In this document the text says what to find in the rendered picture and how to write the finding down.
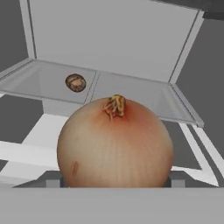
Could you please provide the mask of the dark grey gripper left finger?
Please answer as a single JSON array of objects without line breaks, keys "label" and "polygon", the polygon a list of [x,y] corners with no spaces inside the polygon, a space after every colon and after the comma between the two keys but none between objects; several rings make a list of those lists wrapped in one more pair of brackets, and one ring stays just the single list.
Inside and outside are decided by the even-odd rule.
[{"label": "dark grey gripper left finger", "polygon": [[39,178],[15,185],[15,188],[48,187],[60,188],[64,185],[59,171],[45,171]]}]

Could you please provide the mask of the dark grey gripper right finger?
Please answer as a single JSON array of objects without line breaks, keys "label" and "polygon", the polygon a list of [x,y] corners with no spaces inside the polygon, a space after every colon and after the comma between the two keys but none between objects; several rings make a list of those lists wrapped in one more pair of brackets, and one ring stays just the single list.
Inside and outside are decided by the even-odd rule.
[{"label": "dark grey gripper right finger", "polygon": [[184,171],[171,171],[169,178],[165,182],[166,187],[176,188],[209,188],[214,187],[214,185],[206,183],[202,180],[197,180],[192,178],[189,174]]}]

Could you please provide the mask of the yellow-brown onion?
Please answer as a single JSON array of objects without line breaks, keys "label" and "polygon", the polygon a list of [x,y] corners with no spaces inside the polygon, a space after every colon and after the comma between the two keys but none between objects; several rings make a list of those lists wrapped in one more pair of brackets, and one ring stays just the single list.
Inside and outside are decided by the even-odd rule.
[{"label": "yellow-brown onion", "polygon": [[173,158],[164,124],[145,106],[121,96],[76,110],[57,145],[59,170],[70,187],[161,187]]}]

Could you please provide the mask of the brown potato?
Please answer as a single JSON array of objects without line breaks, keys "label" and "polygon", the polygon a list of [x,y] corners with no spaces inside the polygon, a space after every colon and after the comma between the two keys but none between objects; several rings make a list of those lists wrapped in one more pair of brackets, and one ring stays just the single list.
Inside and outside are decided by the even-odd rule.
[{"label": "brown potato", "polygon": [[86,88],[86,80],[77,73],[72,73],[66,77],[66,86],[75,93],[79,93]]}]

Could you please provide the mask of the glass fridge shelf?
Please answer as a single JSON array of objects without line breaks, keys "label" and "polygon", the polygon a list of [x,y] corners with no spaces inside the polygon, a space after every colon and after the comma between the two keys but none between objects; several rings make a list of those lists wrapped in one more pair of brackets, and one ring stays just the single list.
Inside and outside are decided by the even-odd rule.
[{"label": "glass fridge shelf", "polygon": [[[80,74],[86,80],[83,91],[75,93],[67,87],[65,80],[70,74]],[[84,104],[119,94],[143,104],[162,120],[204,126],[175,84],[39,59],[25,59],[2,71],[0,92],[40,99],[47,114],[58,116],[70,116]]]}]

